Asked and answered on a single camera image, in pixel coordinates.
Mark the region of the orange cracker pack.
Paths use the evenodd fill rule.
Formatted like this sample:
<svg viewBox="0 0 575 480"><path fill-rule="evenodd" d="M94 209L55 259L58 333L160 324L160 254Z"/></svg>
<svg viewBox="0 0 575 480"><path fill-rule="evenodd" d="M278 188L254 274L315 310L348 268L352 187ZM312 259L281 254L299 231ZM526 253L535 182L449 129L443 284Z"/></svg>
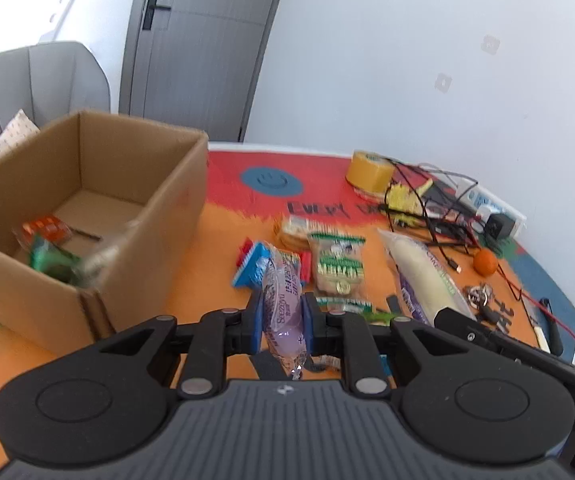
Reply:
<svg viewBox="0 0 575 480"><path fill-rule="evenodd" d="M273 233L276 240L292 252L307 252L308 236L312 232L323 232L327 227L323 223L294 216L281 216L274 220Z"/></svg>

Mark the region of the green round snack pack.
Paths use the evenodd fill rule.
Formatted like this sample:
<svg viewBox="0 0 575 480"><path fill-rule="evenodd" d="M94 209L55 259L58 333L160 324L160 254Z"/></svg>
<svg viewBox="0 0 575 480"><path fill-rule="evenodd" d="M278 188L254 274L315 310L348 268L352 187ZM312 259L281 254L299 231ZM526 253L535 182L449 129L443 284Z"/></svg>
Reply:
<svg viewBox="0 0 575 480"><path fill-rule="evenodd" d="M77 281L77 266L80 261L80 257L60 248L45 237L33 237L29 252L31 269L62 283L74 284Z"/></svg>

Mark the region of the grey door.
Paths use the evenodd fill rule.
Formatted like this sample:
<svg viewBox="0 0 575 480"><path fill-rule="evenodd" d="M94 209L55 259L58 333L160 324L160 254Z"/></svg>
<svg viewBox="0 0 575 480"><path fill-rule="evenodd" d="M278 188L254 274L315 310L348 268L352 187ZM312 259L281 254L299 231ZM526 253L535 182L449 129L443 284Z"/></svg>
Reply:
<svg viewBox="0 0 575 480"><path fill-rule="evenodd" d="M280 0L133 0L122 114L243 141Z"/></svg>

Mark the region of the polka dot cushion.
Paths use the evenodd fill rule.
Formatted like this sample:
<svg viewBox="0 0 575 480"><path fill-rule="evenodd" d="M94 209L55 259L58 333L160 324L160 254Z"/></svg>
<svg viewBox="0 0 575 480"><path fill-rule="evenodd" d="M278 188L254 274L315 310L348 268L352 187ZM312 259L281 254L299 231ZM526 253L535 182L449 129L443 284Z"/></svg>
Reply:
<svg viewBox="0 0 575 480"><path fill-rule="evenodd" d="M21 108L0 134L0 157L16 150L39 132L39 127Z"/></svg>

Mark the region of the yellow plastic wrapper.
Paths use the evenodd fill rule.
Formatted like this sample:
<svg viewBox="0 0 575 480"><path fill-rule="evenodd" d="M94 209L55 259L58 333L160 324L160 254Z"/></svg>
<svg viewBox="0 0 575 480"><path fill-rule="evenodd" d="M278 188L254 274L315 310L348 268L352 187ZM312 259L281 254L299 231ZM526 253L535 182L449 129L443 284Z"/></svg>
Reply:
<svg viewBox="0 0 575 480"><path fill-rule="evenodd" d="M432 179L427 179L417 188L401 183L391 185L384 200L388 216L399 226L421 226L424 219L422 197L433 183Z"/></svg>

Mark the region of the white power strip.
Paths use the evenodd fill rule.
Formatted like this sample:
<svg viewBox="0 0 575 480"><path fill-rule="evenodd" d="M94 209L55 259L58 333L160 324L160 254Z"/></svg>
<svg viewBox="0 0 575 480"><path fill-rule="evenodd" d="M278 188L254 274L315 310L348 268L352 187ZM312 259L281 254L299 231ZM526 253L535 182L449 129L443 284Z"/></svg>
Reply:
<svg viewBox="0 0 575 480"><path fill-rule="evenodd" d="M526 228L527 217L498 196L473 181L458 177L457 195L460 202L478 217L487 220L492 214L505 214L513 221L510 236L516 238Z"/></svg>

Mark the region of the black power adapter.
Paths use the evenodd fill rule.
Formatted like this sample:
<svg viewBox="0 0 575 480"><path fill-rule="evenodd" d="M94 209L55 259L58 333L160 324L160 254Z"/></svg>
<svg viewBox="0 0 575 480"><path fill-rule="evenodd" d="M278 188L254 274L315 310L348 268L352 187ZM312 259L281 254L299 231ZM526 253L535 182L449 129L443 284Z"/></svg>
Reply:
<svg viewBox="0 0 575 480"><path fill-rule="evenodd" d="M515 220L504 212L494 212L491 214L484 226L486 240L500 242L512 235Z"/></svg>

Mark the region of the white handled knife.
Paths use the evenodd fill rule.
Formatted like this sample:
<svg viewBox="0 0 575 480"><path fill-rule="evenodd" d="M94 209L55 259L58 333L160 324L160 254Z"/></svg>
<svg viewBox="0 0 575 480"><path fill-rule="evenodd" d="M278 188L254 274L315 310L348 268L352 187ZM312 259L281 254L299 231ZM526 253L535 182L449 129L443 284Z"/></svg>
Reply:
<svg viewBox="0 0 575 480"><path fill-rule="evenodd" d="M530 301L527 301L526 303L526 310L528 311L531 327L533 328L533 331L537 338L538 347L542 351L549 353L550 352L549 342L547 341L545 332L543 331L542 327L540 326L537 320L536 309Z"/></svg>

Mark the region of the green white biscuit pack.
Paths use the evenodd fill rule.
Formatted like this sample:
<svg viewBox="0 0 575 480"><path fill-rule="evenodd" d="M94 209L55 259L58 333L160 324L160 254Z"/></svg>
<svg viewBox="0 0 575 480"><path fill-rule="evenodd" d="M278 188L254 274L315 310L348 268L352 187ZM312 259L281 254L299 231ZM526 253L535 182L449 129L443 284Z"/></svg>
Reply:
<svg viewBox="0 0 575 480"><path fill-rule="evenodd" d="M353 296L365 281L362 250L365 238L348 234L312 232L313 278L319 292L330 296Z"/></svg>

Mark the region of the long white bread pack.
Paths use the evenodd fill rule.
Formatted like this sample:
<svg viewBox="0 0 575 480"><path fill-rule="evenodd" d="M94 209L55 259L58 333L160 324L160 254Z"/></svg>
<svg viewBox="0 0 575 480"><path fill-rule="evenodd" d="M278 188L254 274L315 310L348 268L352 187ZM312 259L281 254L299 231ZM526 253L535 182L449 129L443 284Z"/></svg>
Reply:
<svg viewBox="0 0 575 480"><path fill-rule="evenodd" d="M434 325L436 315L444 308L475 318L455 281L426 245L384 230L379 230L379 237L398 283L399 298L412 318Z"/></svg>

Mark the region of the orange red candy pack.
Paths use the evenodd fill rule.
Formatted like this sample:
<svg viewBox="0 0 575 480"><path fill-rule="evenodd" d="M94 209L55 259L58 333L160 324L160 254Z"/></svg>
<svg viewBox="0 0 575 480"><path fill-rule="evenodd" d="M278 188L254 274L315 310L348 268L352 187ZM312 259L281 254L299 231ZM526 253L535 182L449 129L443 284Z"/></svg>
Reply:
<svg viewBox="0 0 575 480"><path fill-rule="evenodd" d="M44 238L55 245L63 244L72 237L70 226L54 214L22 222L13 233L19 245L25 249L32 246L36 237Z"/></svg>

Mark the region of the white perforated panel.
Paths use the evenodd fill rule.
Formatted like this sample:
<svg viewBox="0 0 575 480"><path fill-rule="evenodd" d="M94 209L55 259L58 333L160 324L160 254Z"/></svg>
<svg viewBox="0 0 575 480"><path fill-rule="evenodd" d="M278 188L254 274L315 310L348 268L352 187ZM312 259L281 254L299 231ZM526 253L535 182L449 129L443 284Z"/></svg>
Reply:
<svg viewBox="0 0 575 480"><path fill-rule="evenodd" d="M58 0L56 8L48 20L48 31L42 36L42 41L52 42L56 40L75 1Z"/></svg>

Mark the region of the pink purple jelly pack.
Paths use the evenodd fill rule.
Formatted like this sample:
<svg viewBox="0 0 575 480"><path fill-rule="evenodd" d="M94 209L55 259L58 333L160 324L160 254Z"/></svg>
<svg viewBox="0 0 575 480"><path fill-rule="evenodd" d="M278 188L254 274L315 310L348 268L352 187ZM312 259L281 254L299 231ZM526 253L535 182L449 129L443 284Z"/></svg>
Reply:
<svg viewBox="0 0 575 480"><path fill-rule="evenodd" d="M301 309L301 279L293 263L274 246L261 287L262 330L272 356L278 360L287 378L299 380L307 366L318 373L338 368L334 356L313 361L307 350L305 322Z"/></svg>

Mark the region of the blue triangular snack pack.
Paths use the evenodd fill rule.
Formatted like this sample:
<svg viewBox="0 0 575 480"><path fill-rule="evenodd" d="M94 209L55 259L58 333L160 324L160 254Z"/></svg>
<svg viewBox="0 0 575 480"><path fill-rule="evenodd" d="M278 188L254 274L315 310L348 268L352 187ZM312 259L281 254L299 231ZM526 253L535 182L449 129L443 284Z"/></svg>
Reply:
<svg viewBox="0 0 575 480"><path fill-rule="evenodd" d="M240 246L232 286L260 289L269 258L270 249L263 242L253 242L246 238L243 245Z"/></svg>

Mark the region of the grey chair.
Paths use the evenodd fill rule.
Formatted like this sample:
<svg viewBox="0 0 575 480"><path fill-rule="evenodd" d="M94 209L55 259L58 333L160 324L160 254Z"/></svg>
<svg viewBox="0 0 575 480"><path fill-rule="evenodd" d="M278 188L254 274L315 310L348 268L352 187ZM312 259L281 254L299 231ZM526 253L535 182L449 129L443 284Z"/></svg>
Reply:
<svg viewBox="0 0 575 480"><path fill-rule="evenodd" d="M0 134L19 111L39 128L78 110L110 110L108 80L80 42L0 53Z"/></svg>

